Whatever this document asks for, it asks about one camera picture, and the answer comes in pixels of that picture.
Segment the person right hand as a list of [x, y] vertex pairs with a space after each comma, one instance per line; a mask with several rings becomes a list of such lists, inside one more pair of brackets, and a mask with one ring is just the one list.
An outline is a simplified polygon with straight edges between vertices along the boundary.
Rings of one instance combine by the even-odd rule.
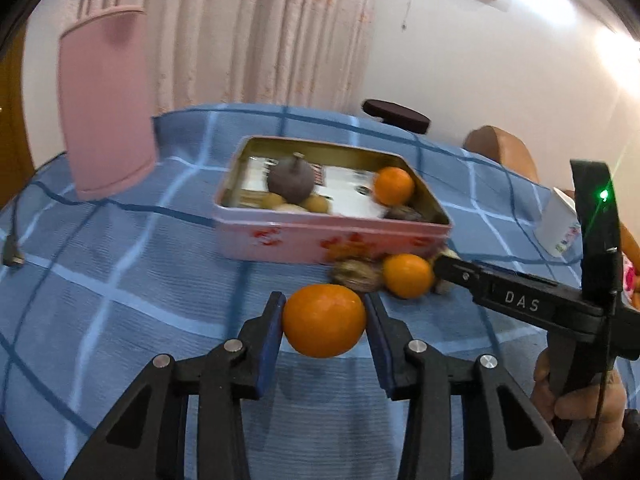
[[[534, 369], [534, 388], [530, 400], [548, 424], [552, 419], [591, 422], [597, 414], [600, 387], [592, 385], [587, 388], [556, 396], [550, 389], [548, 377], [550, 360], [548, 350], [544, 349], [538, 356]], [[627, 395], [617, 370], [608, 372], [600, 420], [594, 432], [593, 442], [587, 459], [584, 460], [586, 445], [583, 443], [570, 457], [578, 461], [583, 471], [588, 471], [602, 464], [623, 442]]]

